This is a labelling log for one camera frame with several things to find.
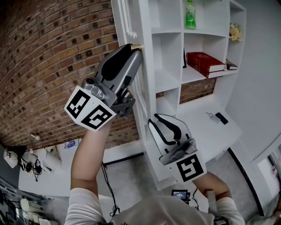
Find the white cabinet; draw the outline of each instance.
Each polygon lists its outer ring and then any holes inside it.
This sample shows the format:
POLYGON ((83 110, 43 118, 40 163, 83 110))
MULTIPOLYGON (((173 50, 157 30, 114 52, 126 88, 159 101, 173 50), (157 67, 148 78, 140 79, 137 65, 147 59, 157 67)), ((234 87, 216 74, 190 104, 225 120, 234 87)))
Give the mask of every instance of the white cabinet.
MULTIPOLYGON (((203 51, 218 60, 240 65, 244 42, 229 39, 230 23, 246 30, 246 11, 234 0, 193 0, 197 29, 186 29, 186 0, 114 0, 112 8, 120 45, 143 46, 144 63, 132 92, 136 98, 134 114, 151 174, 158 189, 176 182, 159 162, 160 153, 151 138, 147 120, 162 113, 183 120, 195 138, 205 161, 216 157, 235 143, 242 131, 224 111, 238 71, 218 74, 213 94, 180 104, 181 85, 204 80, 202 74, 187 65, 185 53, 203 51), (156 93, 163 96, 156 98, 156 93), (226 125, 210 120, 206 113, 220 112, 226 125)), ((169 140, 168 129, 163 133, 169 140)))

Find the gray floor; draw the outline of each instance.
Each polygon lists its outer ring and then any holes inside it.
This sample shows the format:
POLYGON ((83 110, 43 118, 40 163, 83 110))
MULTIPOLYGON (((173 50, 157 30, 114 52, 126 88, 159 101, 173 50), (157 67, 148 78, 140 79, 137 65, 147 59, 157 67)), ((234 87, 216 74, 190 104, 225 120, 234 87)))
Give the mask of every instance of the gray floor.
MULTIPOLYGON (((230 187, 236 206, 245 220, 248 220, 253 213, 257 212, 253 195, 242 173, 228 152, 223 154, 218 160, 212 159, 206 166, 208 171, 216 174, 230 187)), ((158 191, 144 156, 109 165, 108 178, 115 194, 117 205, 121 211, 130 208, 135 203, 149 196, 170 195, 172 189, 180 188, 179 185, 173 185, 158 191)), ((195 186, 191 186, 188 189, 193 193, 195 186)), ((196 193, 195 197, 198 199, 204 198, 200 193, 196 193)), ((203 203, 204 200, 200 202, 202 203, 199 203, 199 209, 202 210, 206 205, 203 203)), ((50 211, 53 211, 54 218, 63 224, 67 212, 68 199, 52 200, 48 207, 50 211)), ((104 217, 109 221, 108 212, 104 214, 104 217)))

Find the green bottle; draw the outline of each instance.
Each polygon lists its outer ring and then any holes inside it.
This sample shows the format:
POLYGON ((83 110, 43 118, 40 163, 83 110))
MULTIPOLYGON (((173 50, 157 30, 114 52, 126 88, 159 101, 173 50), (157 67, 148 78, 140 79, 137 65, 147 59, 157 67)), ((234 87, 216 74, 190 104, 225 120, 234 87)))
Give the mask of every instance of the green bottle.
POLYGON ((192 0, 187 0, 187 3, 186 3, 185 27, 188 29, 196 29, 195 6, 194 6, 192 0))

